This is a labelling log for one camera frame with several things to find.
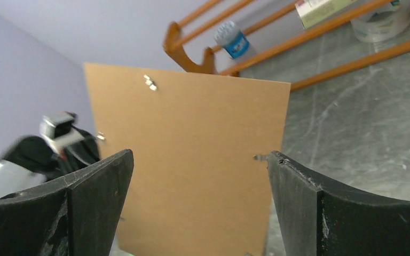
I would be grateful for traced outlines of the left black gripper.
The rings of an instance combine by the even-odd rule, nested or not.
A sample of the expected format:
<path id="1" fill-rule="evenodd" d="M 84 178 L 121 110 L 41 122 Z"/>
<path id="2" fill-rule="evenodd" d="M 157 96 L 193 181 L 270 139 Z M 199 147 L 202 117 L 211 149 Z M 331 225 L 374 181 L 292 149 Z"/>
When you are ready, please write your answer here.
<path id="1" fill-rule="evenodd" d="M 59 165 L 69 174 L 100 161 L 96 138 L 82 129 L 72 129 L 73 141 L 64 142 L 59 149 Z"/>

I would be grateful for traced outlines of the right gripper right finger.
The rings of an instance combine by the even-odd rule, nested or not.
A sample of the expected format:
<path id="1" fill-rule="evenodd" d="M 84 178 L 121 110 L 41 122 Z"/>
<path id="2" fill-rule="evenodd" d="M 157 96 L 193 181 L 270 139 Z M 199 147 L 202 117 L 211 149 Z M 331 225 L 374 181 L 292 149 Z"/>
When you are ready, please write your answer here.
<path id="1" fill-rule="evenodd" d="M 410 255 L 410 201 L 351 187 L 278 151 L 267 170 L 287 255 Z"/>

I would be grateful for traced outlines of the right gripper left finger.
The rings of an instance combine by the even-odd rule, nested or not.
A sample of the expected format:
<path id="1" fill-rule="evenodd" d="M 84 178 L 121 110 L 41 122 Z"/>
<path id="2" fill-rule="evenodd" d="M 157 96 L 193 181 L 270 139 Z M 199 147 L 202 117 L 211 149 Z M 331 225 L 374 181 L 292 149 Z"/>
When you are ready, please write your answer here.
<path id="1" fill-rule="evenodd" d="M 109 255 L 133 168 L 124 149 L 0 198 L 0 255 Z"/>

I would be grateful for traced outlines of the brown cardboard backing board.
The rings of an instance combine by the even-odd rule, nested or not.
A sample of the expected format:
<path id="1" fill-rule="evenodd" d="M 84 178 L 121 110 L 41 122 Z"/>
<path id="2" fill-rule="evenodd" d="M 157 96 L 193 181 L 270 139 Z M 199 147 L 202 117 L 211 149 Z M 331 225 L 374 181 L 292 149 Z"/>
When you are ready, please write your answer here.
<path id="1" fill-rule="evenodd" d="M 117 227 L 134 255 L 262 255 L 290 84 L 86 63 L 102 157 L 133 152 Z"/>

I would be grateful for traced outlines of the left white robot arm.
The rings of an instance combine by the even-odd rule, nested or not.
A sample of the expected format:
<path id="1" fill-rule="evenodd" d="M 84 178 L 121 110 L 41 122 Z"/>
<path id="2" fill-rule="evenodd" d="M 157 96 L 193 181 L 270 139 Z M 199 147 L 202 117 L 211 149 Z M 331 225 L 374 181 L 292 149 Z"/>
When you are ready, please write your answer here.
<path id="1" fill-rule="evenodd" d="M 44 138 L 22 137 L 0 156 L 0 199 L 67 175 L 100 161 L 95 138 L 85 130 L 81 141 L 55 152 Z"/>

